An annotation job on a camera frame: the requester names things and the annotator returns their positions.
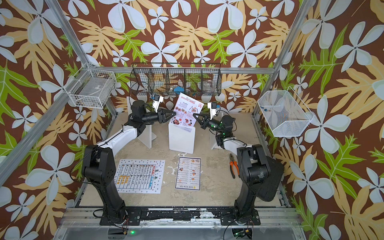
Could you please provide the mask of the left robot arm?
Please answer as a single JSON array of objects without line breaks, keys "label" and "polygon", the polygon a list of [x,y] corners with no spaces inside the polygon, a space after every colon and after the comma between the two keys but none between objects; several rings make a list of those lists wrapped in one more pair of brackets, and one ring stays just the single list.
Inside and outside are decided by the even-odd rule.
[{"label": "left robot arm", "polygon": [[121,227],[129,219],[125,202],[120,197],[114,182],[116,154],[129,142],[139,137],[147,125],[155,122],[167,123],[176,114],[174,111],[163,108],[148,112],[144,101],[134,101],[128,121],[119,132],[97,145],[86,147],[82,174],[88,183],[95,187],[103,202],[101,223]]}]

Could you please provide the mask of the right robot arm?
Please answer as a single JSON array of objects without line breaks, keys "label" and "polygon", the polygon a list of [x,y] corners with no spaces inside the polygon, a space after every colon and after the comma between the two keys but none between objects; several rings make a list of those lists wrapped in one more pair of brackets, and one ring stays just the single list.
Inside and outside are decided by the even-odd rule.
[{"label": "right robot arm", "polygon": [[271,202],[280,185],[284,166],[280,162],[266,155],[263,146],[248,145],[235,138],[233,127],[235,118],[224,115],[220,120],[207,114],[193,114],[202,129],[209,128],[215,132],[217,145],[237,157],[235,168],[242,180],[239,197],[235,200],[230,214],[221,217],[222,225],[234,223],[253,223],[260,225],[260,217],[255,209],[257,198],[264,202]]}]

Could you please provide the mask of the blue bordered menu sheet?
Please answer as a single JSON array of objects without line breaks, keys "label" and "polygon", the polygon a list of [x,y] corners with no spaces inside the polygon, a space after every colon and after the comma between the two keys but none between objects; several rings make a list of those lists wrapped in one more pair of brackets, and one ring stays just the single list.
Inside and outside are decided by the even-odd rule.
[{"label": "blue bordered menu sheet", "polygon": [[179,157],[175,189],[199,191],[201,163],[201,158]]}]

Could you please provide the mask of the pink restaurant special menu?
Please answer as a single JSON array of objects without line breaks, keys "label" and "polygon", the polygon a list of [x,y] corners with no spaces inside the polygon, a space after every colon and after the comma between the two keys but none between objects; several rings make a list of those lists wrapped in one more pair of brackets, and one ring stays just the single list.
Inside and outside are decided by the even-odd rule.
[{"label": "pink restaurant special menu", "polygon": [[191,132],[192,127],[194,127],[196,123],[193,114],[199,114],[203,106],[204,104],[202,102],[180,93],[173,110],[176,115],[170,120],[170,123],[184,131]]}]

